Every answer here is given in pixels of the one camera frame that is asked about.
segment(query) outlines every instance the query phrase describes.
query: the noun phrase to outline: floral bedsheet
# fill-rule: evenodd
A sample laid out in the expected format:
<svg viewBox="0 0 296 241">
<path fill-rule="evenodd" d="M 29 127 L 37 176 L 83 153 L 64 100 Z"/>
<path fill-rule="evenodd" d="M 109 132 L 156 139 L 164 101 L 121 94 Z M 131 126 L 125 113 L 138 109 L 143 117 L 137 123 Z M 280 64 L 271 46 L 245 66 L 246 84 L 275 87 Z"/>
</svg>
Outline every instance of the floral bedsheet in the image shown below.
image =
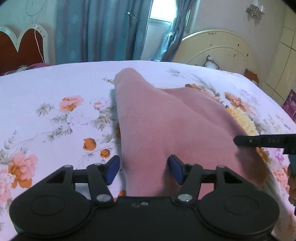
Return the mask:
<svg viewBox="0 0 296 241">
<path fill-rule="evenodd" d="M 197 88 L 224 105 L 249 135 L 296 133 L 296 124 L 269 96 L 240 74 L 177 63 L 112 61 L 64 64 L 0 77 L 0 240 L 16 234 L 12 200 L 63 165 L 83 169 L 121 154 L 113 79 L 136 69 L 158 88 Z M 296 239 L 281 149 L 258 149 L 270 173 L 264 189 L 280 205 L 273 234 Z M 120 169 L 112 195 L 125 195 Z M 87 185 L 76 190 L 89 197 Z"/>
</svg>

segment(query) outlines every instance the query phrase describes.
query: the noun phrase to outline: poster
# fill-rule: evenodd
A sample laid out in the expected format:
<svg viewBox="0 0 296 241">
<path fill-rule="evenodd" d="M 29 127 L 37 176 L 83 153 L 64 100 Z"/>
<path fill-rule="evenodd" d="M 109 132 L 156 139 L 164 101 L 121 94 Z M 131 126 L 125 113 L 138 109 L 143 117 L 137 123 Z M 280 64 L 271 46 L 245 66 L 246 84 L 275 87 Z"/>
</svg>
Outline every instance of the poster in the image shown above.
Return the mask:
<svg viewBox="0 0 296 241">
<path fill-rule="evenodd" d="M 290 91 L 290 94 L 288 95 L 282 108 L 293 121 L 296 120 L 296 92 L 294 90 Z"/>
</svg>

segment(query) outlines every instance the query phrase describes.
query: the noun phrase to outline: blue curtain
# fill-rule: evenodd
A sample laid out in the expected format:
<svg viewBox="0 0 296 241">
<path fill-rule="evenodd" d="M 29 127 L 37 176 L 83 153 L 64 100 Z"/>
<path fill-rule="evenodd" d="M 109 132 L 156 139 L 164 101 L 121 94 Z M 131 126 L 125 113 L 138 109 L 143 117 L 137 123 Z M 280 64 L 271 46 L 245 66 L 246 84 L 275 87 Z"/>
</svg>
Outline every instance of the blue curtain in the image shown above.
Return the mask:
<svg viewBox="0 0 296 241">
<path fill-rule="evenodd" d="M 170 62 L 173 60 L 183 38 L 186 16 L 196 0 L 175 0 L 177 13 L 169 25 L 155 55 L 151 60 Z"/>
<path fill-rule="evenodd" d="M 153 0 L 58 0 L 57 64 L 139 60 Z"/>
</svg>

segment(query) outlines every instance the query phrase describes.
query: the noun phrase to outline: white cable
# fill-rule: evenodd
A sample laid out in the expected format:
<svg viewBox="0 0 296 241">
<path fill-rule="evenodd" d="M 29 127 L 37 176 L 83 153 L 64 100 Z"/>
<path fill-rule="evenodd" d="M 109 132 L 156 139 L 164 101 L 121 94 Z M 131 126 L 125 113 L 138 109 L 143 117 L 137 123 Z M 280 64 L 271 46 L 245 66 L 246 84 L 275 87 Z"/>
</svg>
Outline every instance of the white cable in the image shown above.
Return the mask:
<svg viewBox="0 0 296 241">
<path fill-rule="evenodd" d="M 40 51 L 40 48 L 39 48 L 39 44 L 38 44 L 38 41 L 37 41 L 37 37 L 36 37 L 36 27 L 37 27 L 37 26 L 36 26 L 35 22 L 36 22 L 37 18 L 39 18 L 40 14 L 41 14 L 41 12 L 42 12 L 44 6 L 45 6 L 46 0 L 44 0 L 44 3 L 43 3 L 43 5 L 42 5 L 42 7 L 40 8 L 40 10 L 39 10 L 37 13 L 33 14 L 33 15 L 28 14 L 28 2 L 29 2 L 29 0 L 27 0 L 27 2 L 26 2 L 26 14 L 27 14 L 28 16 L 30 16 L 30 17 L 34 17 L 34 16 L 36 16 L 37 14 L 39 14 L 39 15 L 36 17 L 36 19 L 34 20 L 34 36 L 35 36 L 35 40 L 36 40 L 36 44 L 37 44 L 37 47 L 38 47 L 39 54 L 40 54 L 40 56 L 41 56 L 41 58 L 42 58 L 42 62 L 44 63 L 44 59 L 43 59 L 43 56 L 42 56 L 42 54 L 41 54 L 41 51 Z"/>
<path fill-rule="evenodd" d="M 40 51 L 40 48 L 39 48 L 39 44 L 38 44 L 38 41 L 37 41 L 37 38 L 36 38 L 36 25 L 34 26 L 34 35 L 35 35 L 35 40 L 36 40 L 36 43 L 37 43 L 37 47 L 38 47 L 38 51 L 39 51 L 39 54 L 40 54 L 40 56 L 41 56 L 41 58 L 42 58 L 42 62 L 44 63 L 44 59 L 43 59 L 43 56 L 42 56 L 42 54 L 41 54 L 41 51 Z"/>
</svg>

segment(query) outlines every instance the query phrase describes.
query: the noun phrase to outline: window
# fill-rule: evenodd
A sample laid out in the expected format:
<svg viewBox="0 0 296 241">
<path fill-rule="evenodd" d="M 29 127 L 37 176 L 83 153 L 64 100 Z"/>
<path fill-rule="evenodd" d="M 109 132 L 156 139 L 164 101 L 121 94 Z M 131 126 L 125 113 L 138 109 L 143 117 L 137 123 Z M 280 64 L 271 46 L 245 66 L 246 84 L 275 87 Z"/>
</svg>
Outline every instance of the window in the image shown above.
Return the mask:
<svg viewBox="0 0 296 241">
<path fill-rule="evenodd" d="M 192 15 L 194 12 L 194 7 L 191 8 L 186 17 L 186 27 L 185 31 L 189 31 L 189 27 L 192 20 Z M 154 0 L 151 9 L 150 18 L 165 21 L 165 22 L 172 22 L 176 16 L 176 3 L 175 0 Z"/>
<path fill-rule="evenodd" d="M 154 0 L 150 18 L 171 22 L 176 16 L 175 0 Z"/>
</svg>

